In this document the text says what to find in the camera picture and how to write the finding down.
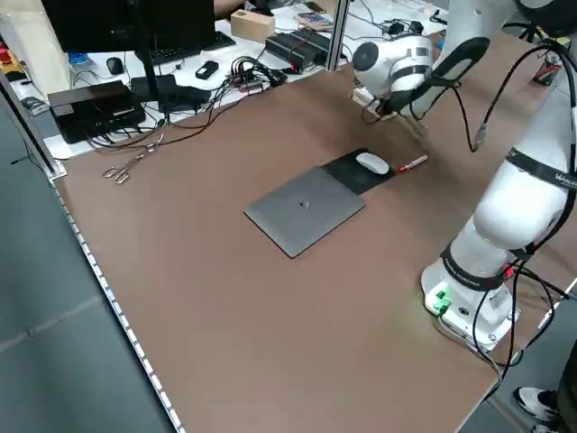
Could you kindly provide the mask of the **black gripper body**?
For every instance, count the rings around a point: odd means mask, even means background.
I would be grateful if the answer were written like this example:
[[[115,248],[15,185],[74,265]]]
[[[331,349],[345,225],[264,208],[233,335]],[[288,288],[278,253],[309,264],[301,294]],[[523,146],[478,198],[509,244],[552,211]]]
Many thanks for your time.
[[[378,98],[376,113],[380,117],[399,113],[406,105],[406,92],[392,92],[386,96]]]

